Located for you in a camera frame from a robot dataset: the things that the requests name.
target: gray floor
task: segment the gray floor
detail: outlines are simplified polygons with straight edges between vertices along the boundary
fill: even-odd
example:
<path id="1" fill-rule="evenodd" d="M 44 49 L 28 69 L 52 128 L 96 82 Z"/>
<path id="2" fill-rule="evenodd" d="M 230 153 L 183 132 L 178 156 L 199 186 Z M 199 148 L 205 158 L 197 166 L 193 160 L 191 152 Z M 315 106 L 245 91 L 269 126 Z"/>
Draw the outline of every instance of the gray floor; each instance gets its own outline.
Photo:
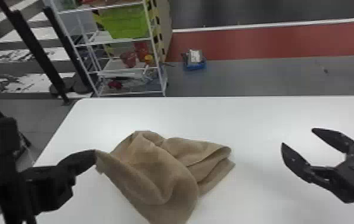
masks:
<path id="1" fill-rule="evenodd" d="M 354 95 L 354 56 L 209 61 L 200 71 L 172 65 L 169 97 Z M 34 159 L 71 108 L 57 99 L 0 99 L 0 110 L 34 145 Z M 24 155 L 21 165 L 31 166 L 30 159 Z"/>
<path id="2" fill-rule="evenodd" d="M 169 97 L 354 95 L 354 56 L 208 61 L 168 67 Z"/>

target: red object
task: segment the red object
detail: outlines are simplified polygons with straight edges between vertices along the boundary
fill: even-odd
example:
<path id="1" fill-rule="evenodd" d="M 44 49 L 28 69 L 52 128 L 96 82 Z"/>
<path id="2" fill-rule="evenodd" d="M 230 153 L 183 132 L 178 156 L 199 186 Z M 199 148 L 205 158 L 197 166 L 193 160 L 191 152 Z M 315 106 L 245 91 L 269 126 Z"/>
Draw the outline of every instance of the red object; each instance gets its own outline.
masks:
<path id="1" fill-rule="evenodd" d="M 127 68 L 134 68 L 136 66 L 136 53 L 134 52 L 124 52 L 120 55 L 123 63 Z"/>
<path id="2" fill-rule="evenodd" d="M 123 84 L 121 84 L 118 81 L 111 81 L 107 84 L 107 86 L 109 86 L 109 88 L 115 88 L 115 89 L 121 89 L 123 88 Z"/>
<path id="3" fill-rule="evenodd" d="M 174 33 L 167 61 L 189 49 L 208 61 L 354 55 L 354 23 Z"/>
<path id="4" fill-rule="evenodd" d="M 145 61 L 145 56 L 149 54 L 149 48 L 146 42 L 134 42 L 135 52 L 140 62 Z"/>

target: floor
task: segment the floor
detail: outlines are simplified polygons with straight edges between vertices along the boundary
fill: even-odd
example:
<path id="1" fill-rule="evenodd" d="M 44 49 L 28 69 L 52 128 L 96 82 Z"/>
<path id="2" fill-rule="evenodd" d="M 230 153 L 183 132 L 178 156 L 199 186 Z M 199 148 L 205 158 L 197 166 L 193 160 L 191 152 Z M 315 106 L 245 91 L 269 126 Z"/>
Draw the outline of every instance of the floor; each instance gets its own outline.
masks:
<path id="1" fill-rule="evenodd" d="M 174 29 L 354 18 L 353 0 L 174 0 L 170 3 Z"/>
<path id="2" fill-rule="evenodd" d="M 176 32 L 167 57 L 168 97 L 354 95 L 354 23 L 190 30 L 352 18 L 354 1 L 170 2 Z M 41 0 L 7 0 L 7 3 L 21 10 L 61 77 L 73 76 L 68 56 L 41 13 Z M 184 70 L 180 53 L 190 48 L 203 50 L 208 59 L 204 70 Z M 52 99 L 48 85 L 42 69 L 0 14 L 0 110 L 17 119 L 20 131 L 34 145 L 33 158 L 42 152 L 72 108 Z"/>

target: white shelf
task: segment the white shelf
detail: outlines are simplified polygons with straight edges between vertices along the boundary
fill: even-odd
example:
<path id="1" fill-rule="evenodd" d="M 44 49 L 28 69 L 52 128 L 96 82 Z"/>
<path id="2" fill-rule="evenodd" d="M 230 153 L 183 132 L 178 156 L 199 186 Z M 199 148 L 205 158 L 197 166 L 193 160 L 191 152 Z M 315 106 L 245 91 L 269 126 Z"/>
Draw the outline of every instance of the white shelf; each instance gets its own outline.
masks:
<path id="1" fill-rule="evenodd" d="M 102 77 L 130 77 L 128 74 L 131 76 L 137 76 L 136 74 L 140 73 L 142 77 L 142 71 L 146 71 L 146 69 L 157 69 L 157 67 L 149 67 L 146 65 L 146 63 L 140 62 L 138 59 L 136 59 L 136 66 L 133 68 L 126 68 L 126 65 L 123 63 L 123 61 L 117 59 L 109 60 L 103 70 L 98 72 L 98 75 Z"/>
<path id="2" fill-rule="evenodd" d="M 128 43 L 128 42 L 138 42 L 138 41 L 150 41 L 150 38 L 118 38 L 113 39 L 108 31 L 96 31 L 91 38 L 89 38 L 88 43 L 78 44 L 76 46 L 88 46 L 88 45 L 101 45 L 107 43 Z"/>
<path id="3" fill-rule="evenodd" d="M 84 11 L 92 11 L 92 10 L 105 10 L 107 8 L 119 8 L 119 7 L 126 7 L 132 5 L 142 5 L 144 2 L 142 0 L 136 1 L 125 1 L 127 3 L 123 4 L 113 4 L 113 5 L 104 5 L 104 6 L 97 6 L 97 7 L 87 7 L 86 5 L 81 5 L 73 10 L 63 10 L 60 11 L 59 14 L 67 14 L 67 13 L 79 13 Z"/>

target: cloth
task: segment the cloth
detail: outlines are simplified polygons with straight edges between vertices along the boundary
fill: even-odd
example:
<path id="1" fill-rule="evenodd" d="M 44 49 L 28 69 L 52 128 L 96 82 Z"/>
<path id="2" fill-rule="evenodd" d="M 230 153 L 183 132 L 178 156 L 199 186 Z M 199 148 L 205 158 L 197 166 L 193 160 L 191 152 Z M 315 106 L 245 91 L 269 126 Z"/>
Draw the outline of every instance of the cloth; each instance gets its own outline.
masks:
<path id="1" fill-rule="evenodd" d="M 230 152 L 211 142 L 137 131 L 111 153 L 96 151 L 96 165 L 151 224 L 181 224 L 198 197 L 234 167 Z"/>

